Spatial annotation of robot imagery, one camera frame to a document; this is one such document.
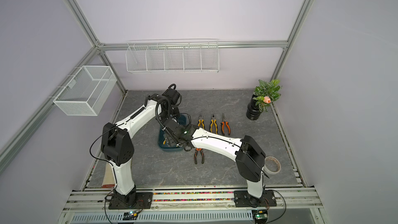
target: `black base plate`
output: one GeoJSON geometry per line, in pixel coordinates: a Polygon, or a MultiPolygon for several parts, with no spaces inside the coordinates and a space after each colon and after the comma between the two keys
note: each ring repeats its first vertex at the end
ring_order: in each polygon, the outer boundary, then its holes
{"type": "Polygon", "coordinates": [[[265,190],[263,191],[263,195],[259,199],[259,202],[250,202],[250,198],[253,198],[247,190],[244,191],[234,191],[235,196],[235,207],[266,207],[267,202],[265,199],[268,200],[269,207],[276,207],[276,200],[272,190],[265,190]]]}
{"type": "Polygon", "coordinates": [[[144,201],[144,209],[150,208],[152,204],[152,192],[137,192],[135,197],[137,203],[134,206],[127,206],[119,198],[112,196],[111,202],[109,203],[109,209],[142,209],[142,202],[139,200],[144,201]]]}

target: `table surface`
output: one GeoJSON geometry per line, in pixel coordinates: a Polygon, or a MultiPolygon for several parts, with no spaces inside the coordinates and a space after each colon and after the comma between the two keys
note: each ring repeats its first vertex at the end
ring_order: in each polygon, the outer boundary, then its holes
{"type": "MultiPolygon", "coordinates": [[[[251,136],[266,153],[276,157],[281,163],[281,171],[265,178],[266,185],[296,185],[291,162],[286,152],[279,127],[271,109],[263,112],[256,121],[246,117],[247,104],[252,90],[181,90],[180,112],[191,115],[192,123],[197,124],[203,115],[205,129],[209,131],[211,115],[221,123],[222,113],[231,127],[231,137],[251,136]]],[[[121,120],[144,104],[145,96],[162,91],[128,91],[120,109],[121,120]]],[[[158,145],[159,124],[150,120],[133,137],[134,155],[132,177],[137,186],[176,186],[176,185],[246,185],[238,172],[236,163],[218,153],[204,150],[205,163],[193,162],[195,150],[190,152],[164,152],[158,145]]],[[[100,187],[105,175],[106,162],[99,161],[88,187],[100,187]]]]}

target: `robotic arm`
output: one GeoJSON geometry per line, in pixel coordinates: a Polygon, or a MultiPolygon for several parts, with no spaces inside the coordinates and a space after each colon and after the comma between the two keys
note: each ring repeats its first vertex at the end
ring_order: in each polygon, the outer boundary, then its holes
{"type": "Polygon", "coordinates": [[[107,123],[103,127],[101,151],[112,164],[114,195],[127,206],[135,204],[136,186],[131,176],[134,146],[131,140],[141,127],[156,117],[170,145],[203,148],[235,161],[239,173],[247,181],[249,195],[260,199],[263,195],[262,171],[266,155],[256,141],[250,136],[229,138],[192,124],[178,124],[176,119],[180,113],[177,102],[181,96],[175,88],[172,84],[162,95],[147,96],[138,110],[115,124],[107,123]]]}

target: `tape roll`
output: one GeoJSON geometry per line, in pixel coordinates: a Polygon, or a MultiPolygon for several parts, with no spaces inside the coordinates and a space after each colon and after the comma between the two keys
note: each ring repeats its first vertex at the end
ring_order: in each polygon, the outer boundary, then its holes
{"type": "Polygon", "coordinates": [[[264,169],[266,170],[266,172],[268,172],[269,174],[277,174],[281,171],[281,163],[278,161],[278,159],[276,159],[275,157],[272,156],[268,156],[266,157],[266,162],[267,161],[272,161],[274,163],[276,163],[278,169],[276,171],[272,171],[269,168],[267,168],[266,163],[264,164],[264,169]]]}

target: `white wire basket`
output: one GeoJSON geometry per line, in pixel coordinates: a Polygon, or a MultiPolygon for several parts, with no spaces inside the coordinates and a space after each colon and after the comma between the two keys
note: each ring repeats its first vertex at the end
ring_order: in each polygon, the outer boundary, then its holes
{"type": "Polygon", "coordinates": [[[129,43],[126,64],[130,73],[218,72],[218,43],[129,43]]]}
{"type": "Polygon", "coordinates": [[[109,66],[82,66],[53,102],[72,116],[97,116],[116,77],[109,66]]]}

